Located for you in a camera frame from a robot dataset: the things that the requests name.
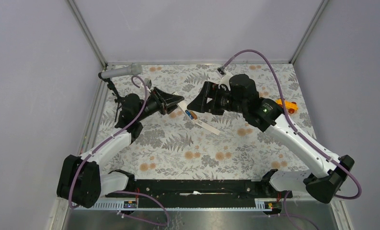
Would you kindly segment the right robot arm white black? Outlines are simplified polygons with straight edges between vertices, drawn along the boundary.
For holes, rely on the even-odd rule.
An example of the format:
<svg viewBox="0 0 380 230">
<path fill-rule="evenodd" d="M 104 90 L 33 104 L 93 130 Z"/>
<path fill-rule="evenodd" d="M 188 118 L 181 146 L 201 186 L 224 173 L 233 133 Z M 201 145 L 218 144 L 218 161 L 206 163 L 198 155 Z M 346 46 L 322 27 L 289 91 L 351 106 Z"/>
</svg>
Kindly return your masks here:
<svg viewBox="0 0 380 230">
<path fill-rule="evenodd" d="M 350 156 L 339 156 L 308 137 L 280 105 L 259 95 L 254 80 L 246 74 L 232 76 L 227 84 L 204 82 L 187 109 L 213 115 L 223 115 L 226 111 L 240 113 L 248 124 L 276 138 L 308 167 L 299 172 L 270 170 L 261 185 L 267 197 L 283 191 L 299 191 L 328 204 L 355 163 Z"/>
</svg>

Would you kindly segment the grey microphone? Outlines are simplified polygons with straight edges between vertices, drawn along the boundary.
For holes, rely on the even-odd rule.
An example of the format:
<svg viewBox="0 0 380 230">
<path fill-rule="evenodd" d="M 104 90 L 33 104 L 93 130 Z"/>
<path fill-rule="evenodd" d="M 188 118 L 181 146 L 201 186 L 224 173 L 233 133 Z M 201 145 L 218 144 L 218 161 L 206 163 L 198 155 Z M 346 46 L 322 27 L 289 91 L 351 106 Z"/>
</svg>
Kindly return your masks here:
<svg viewBox="0 0 380 230">
<path fill-rule="evenodd" d="M 100 72 L 98 74 L 98 77 L 100 79 L 111 79 L 115 77 L 121 77 L 121 76 L 136 76 L 143 72 L 143 67 L 141 64 L 133 63 L 129 66 L 113 69 L 113 70 L 107 70 Z"/>
</svg>

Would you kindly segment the white remote battery cover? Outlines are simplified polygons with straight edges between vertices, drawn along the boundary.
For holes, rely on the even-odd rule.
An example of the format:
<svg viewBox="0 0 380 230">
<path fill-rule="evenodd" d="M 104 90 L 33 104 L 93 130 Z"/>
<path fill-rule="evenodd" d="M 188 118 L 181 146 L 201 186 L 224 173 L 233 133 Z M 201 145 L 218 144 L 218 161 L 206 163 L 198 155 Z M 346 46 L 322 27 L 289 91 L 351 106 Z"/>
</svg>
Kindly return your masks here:
<svg viewBox="0 0 380 230">
<path fill-rule="evenodd" d="M 214 128 L 213 126 L 211 126 L 211 125 L 209 125 L 209 124 L 207 124 L 207 123 L 205 123 L 205 122 L 203 122 L 201 120 L 196 120 L 195 124 L 198 125 L 198 126 L 200 126 L 200 127 L 202 127 L 202 128 L 204 128 L 205 130 L 207 130 L 207 131 L 215 134 L 215 135 L 219 135 L 220 134 L 220 130 Z"/>
</svg>

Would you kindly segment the white remote control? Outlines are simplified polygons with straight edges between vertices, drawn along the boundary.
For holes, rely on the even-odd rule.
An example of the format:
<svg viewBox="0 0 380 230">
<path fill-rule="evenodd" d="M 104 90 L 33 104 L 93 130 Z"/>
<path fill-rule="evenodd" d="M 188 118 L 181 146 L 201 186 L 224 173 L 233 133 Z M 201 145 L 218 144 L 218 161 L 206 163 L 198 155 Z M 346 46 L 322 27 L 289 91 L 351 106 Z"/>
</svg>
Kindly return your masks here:
<svg viewBox="0 0 380 230">
<path fill-rule="evenodd" d="M 181 101 L 177 105 L 183 111 L 183 113 L 190 119 L 192 123 L 196 124 L 198 122 L 196 114 L 193 111 L 187 109 L 186 101 Z"/>
</svg>

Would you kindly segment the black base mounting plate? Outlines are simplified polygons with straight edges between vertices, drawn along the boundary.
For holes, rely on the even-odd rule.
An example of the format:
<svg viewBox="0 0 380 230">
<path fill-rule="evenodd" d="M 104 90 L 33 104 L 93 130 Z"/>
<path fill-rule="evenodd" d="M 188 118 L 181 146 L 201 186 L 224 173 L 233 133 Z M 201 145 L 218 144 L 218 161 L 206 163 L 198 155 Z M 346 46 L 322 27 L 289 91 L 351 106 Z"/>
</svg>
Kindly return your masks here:
<svg viewBox="0 0 380 230">
<path fill-rule="evenodd" d="M 267 181 L 253 180 L 140 179 L 129 182 L 126 191 L 149 195 L 165 208 L 247 208 L 255 206 L 255 199 L 276 202 L 292 197 Z"/>
</svg>

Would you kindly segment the floral patterned table mat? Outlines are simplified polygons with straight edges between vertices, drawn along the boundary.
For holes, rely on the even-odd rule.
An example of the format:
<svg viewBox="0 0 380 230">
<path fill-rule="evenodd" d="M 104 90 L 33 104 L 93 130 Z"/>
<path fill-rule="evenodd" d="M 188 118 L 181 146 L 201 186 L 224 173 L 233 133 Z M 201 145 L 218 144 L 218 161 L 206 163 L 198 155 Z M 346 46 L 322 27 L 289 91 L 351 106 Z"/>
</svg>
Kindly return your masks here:
<svg viewBox="0 0 380 230">
<path fill-rule="evenodd" d="M 218 83 L 219 64 L 144 65 L 142 79 L 152 86 L 181 95 L 189 104 L 205 81 Z M 315 137 L 306 104 L 292 64 L 272 64 L 284 98 L 296 102 L 299 109 L 290 115 L 298 126 Z M 246 74 L 256 83 L 261 97 L 277 100 L 279 93 L 274 77 L 265 64 L 231 64 L 232 74 Z M 114 134 L 117 105 L 113 92 L 107 90 L 95 145 Z M 159 112 L 142 121 L 137 140 L 121 150 L 102 172 L 124 170 L 137 179 L 257 179 L 271 169 L 305 171 L 308 167 L 276 138 L 262 133 L 245 122 L 238 113 L 224 115 L 196 113 L 204 123 L 218 129 L 219 135 L 193 124 L 180 109 L 169 115 Z"/>
</svg>

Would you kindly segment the yellow toy car red wheels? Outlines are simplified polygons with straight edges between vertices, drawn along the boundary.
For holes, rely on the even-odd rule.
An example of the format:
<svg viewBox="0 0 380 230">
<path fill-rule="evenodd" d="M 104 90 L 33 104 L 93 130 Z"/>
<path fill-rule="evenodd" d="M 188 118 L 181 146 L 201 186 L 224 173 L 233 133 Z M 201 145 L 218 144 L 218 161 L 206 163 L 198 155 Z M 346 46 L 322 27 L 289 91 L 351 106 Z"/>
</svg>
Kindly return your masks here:
<svg viewBox="0 0 380 230">
<path fill-rule="evenodd" d="M 277 99 L 277 100 L 276 100 L 276 103 L 277 103 L 279 106 L 283 107 L 283 104 L 282 104 L 281 99 Z M 298 107 L 298 105 L 297 105 L 296 102 L 284 101 L 284 103 L 285 103 L 285 106 L 286 106 L 286 110 L 287 110 L 287 112 L 288 112 L 289 114 L 294 114 L 294 113 L 297 112 L 298 109 L 299 109 L 299 107 Z"/>
</svg>

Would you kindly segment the orange battery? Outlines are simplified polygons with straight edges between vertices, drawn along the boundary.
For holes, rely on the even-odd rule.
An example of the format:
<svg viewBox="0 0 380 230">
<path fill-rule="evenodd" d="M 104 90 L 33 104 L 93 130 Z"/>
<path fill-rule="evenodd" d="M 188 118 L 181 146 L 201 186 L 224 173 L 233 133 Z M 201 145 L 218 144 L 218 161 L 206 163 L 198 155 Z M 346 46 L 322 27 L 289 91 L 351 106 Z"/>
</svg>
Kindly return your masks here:
<svg viewBox="0 0 380 230">
<path fill-rule="evenodd" d="M 192 116 L 190 116 L 191 120 L 197 120 L 196 114 L 193 111 L 190 111 L 190 112 L 192 114 Z"/>
</svg>

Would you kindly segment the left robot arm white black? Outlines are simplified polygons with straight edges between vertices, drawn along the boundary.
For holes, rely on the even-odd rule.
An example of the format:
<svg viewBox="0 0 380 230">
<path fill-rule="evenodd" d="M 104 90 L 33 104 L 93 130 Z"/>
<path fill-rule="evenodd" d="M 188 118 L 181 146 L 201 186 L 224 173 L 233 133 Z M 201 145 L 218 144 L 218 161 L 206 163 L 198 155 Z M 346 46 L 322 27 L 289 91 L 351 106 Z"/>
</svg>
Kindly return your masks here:
<svg viewBox="0 0 380 230">
<path fill-rule="evenodd" d="M 154 113 L 173 112 L 184 97 L 154 87 L 146 91 L 144 99 L 131 93 L 120 100 L 114 133 L 80 156 L 69 155 L 63 162 L 57 195 L 68 200 L 70 208 L 91 208 L 99 197 L 116 191 L 124 197 L 133 195 L 134 175 L 121 170 L 101 173 L 103 167 L 139 137 L 142 120 Z"/>
</svg>

